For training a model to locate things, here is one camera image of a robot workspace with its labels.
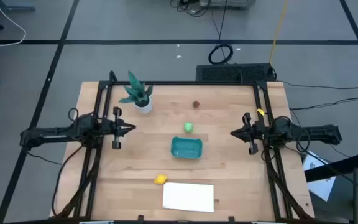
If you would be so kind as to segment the white printed paper sheet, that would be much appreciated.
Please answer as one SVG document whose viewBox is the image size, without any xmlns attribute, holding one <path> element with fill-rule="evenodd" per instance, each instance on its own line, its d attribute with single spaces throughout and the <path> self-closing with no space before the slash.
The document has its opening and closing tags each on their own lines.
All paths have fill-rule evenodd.
<svg viewBox="0 0 358 224">
<path fill-rule="evenodd" d="M 303 160 L 303 170 L 306 172 L 310 169 L 314 169 L 320 166 L 328 164 L 327 161 L 318 157 L 315 153 L 310 152 L 306 155 Z M 308 182 L 308 189 L 311 193 L 318 196 L 320 199 L 325 202 L 328 201 L 329 195 L 334 185 L 335 177 L 330 177 L 328 179 L 321 179 L 312 182 Z"/>
</svg>

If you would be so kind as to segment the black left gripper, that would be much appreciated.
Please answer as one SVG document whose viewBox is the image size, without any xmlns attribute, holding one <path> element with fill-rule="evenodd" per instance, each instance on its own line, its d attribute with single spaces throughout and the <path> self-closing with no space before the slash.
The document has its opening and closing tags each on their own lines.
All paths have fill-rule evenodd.
<svg viewBox="0 0 358 224">
<path fill-rule="evenodd" d="M 121 136 L 121 126 L 126 127 L 122 129 L 122 135 L 127 134 L 128 132 L 135 129 L 136 125 L 126 123 L 120 119 L 122 115 L 122 109 L 115 106 L 113 108 L 114 121 L 107 118 L 101 120 L 101 130 L 100 134 L 102 136 L 113 135 L 114 139 L 112 140 L 112 148 L 120 149 L 121 143 L 119 142 L 119 137 Z"/>
</svg>

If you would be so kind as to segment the white folded cloth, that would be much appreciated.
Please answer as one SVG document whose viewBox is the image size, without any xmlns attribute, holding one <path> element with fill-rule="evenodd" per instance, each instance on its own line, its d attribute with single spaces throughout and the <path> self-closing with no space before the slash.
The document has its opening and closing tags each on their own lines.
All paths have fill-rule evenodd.
<svg viewBox="0 0 358 224">
<path fill-rule="evenodd" d="M 162 207 L 191 212 L 214 212 L 214 185 L 167 182 Z"/>
</svg>

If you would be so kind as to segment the teal plastic tupperware container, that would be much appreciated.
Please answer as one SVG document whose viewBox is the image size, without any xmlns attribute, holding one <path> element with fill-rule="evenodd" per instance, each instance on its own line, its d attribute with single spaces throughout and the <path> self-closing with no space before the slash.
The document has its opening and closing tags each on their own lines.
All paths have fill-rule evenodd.
<svg viewBox="0 0 358 224">
<path fill-rule="evenodd" d="M 175 136 L 171 142 L 171 155 L 180 159 L 199 159 L 203 153 L 201 139 L 181 138 Z"/>
</svg>

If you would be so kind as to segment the grey equipment case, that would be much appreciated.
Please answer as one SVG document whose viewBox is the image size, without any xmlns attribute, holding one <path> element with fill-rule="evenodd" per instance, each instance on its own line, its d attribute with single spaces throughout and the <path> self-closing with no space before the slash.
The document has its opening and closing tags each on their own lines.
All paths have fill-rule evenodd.
<svg viewBox="0 0 358 224">
<path fill-rule="evenodd" d="M 199 0 L 201 7 L 224 7 L 247 9 L 254 5 L 256 0 Z"/>
</svg>

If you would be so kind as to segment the snake plant in white pot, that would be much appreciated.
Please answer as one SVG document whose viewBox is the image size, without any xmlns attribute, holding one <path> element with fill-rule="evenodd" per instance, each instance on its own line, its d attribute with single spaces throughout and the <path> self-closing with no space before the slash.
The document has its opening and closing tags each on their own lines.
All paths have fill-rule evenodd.
<svg viewBox="0 0 358 224">
<path fill-rule="evenodd" d="M 152 111 L 152 93 L 154 90 L 153 85 L 145 86 L 144 82 L 140 82 L 137 77 L 128 71 L 129 86 L 124 86 L 127 97 L 121 98 L 120 103 L 133 103 L 135 107 L 142 114 L 147 114 Z"/>
</svg>

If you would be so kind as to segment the black beam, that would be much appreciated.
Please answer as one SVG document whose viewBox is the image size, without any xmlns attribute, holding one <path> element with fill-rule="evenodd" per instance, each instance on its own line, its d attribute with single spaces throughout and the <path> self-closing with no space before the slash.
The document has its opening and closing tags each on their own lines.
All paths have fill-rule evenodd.
<svg viewBox="0 0 358 224">
<path fill-rule="evenodd" d="M 339 175 L 350 174 L 355 168 L 358 168 L 358 155 L 309 169 L 305 171 L 305 177 L 307 182 L 313 182 Z"/>
</svg>

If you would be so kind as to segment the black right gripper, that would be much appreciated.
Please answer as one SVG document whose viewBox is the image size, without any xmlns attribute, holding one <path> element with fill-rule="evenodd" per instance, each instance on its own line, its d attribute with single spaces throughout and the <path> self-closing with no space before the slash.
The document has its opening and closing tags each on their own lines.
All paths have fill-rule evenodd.
<svg viewBox="0 0 358 224">
<path fill-rule="evenodd" d="M 244 142 L 248 142 L 249 154 L 254 155 L 259 151 L 258 146 L 255 143 L 255 137 L 257 135 L 256 125 L 250 123 L 251 115 L 248 112 L 243 115 L 242 121 L 244 125 L 239 129 L 231 131 L 231 135 Z"/>
</svg>

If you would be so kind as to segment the black aluminium table frame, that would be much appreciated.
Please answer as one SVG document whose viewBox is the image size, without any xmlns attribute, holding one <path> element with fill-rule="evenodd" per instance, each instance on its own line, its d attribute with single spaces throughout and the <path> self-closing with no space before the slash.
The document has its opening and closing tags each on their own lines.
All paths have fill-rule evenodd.
<svg viewBox="0 0 358 224">
<path fill-rule="evenodd" d="M 251 86 L 164 82 L 154 86 L 152 100 L 149 114 L 121 106 L 123 119 L 136 128 L 125 135 L 120 149 L 112 148 L 112 137 L 104 138 L 96 188 L 85 192 L 81 215 L 91 205 L 95 220 L 135 220 L 139 215 L 147 221 L 274 220 L 261 153 L 250 155 L 248 144 L 230 135 L 242 126 L 244 113 L 258 116 Z M 194 124 L 192 133 L 184 132 L 186 122 Z M 201 139 L 202 156 L 173 157 L 175 136 Z M 158 175 L 169 182 L 214 185 L 214 212 L 163 208 L 163 187 L 154 183 Z"/>
</svg>

